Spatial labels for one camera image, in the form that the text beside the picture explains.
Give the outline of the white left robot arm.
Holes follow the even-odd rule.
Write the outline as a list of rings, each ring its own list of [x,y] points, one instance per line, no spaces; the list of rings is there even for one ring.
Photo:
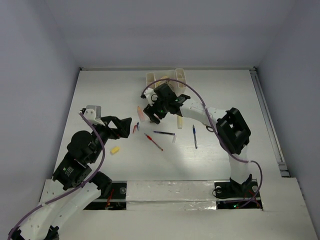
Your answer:
[[[79,111],[91,131],[73,134],[67,153],[45,181],[39,204],[10,230],[9,240],[58,240],[63,226],[93,200],[112,191],[112,180],[100,171],[108,140],[128,138],[132,118],[101,116],[101,107]]]

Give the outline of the yellow eraser block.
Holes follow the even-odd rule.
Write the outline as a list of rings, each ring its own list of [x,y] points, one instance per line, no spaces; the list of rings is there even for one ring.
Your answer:
[[[114,148],[112,148],[112,149],[110,150],[110,154],[111,154],[111,155],[114,155],[114,154],[118,153],[119,150],[120,150],[120,148],[119,148],[118,146],[116,146],[116,147],[114,147]]]

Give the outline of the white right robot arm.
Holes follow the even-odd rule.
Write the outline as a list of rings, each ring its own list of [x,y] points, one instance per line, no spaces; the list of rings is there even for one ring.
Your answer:
[[[176,95],[167,83],[155,89],[146,88],[141,98],[148,101],[143,111],[155,124],[159,124],[167,114],[172,114],[196,120],[211,130],[227,152],[230,164],[229,182],[215,188],[215,195],[227,199],[247,194],[252,182],[247,157],[251,130],[237,108],[220,110],[207,107],[203,100],[196,101],[185,94]]]

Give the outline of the patterned washi tape roll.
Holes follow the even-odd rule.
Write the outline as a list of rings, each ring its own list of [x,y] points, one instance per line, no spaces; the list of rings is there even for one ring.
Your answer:
[[[156,82],[156,85],[161,85],[161,84],[166,84],[171,80],[170,77],[167,75],[163,76],[162,78],[159,79],[159,81]]]

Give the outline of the yellow highlighter marker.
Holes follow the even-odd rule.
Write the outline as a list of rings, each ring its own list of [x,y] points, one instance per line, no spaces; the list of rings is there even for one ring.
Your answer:
[[[181,116],[177,116],[177,128],[182,129],[183,128],[183,118]]]

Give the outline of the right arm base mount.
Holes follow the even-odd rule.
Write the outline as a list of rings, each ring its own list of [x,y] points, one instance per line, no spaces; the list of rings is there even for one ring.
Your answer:
[[[263,209],[258,182],[252,178],[239,184],[231,178],[228,181],[214,183],[212,195],[216,198],[218,210]]]

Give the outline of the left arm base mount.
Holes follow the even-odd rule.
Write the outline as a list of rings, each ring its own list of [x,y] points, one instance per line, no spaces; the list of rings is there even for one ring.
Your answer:
[[[127,209],[127,182],[116,181],[111,184],[110,192],[100,196],[87,205],[84,210],[122,211]]]

